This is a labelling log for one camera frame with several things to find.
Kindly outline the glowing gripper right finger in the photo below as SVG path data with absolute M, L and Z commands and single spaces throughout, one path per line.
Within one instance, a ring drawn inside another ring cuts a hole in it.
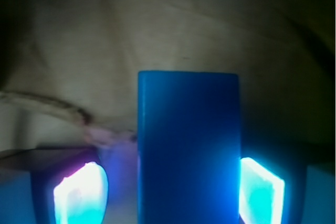
M 306 169 L 294 162 L 240 160 L 241 223 L 301 223 Z

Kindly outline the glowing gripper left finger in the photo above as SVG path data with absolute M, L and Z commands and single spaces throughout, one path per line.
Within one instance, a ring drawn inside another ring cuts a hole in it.
M 93 148 L 35 149 L 31 188 L 37 223 L 102 223 L 109 182 Z

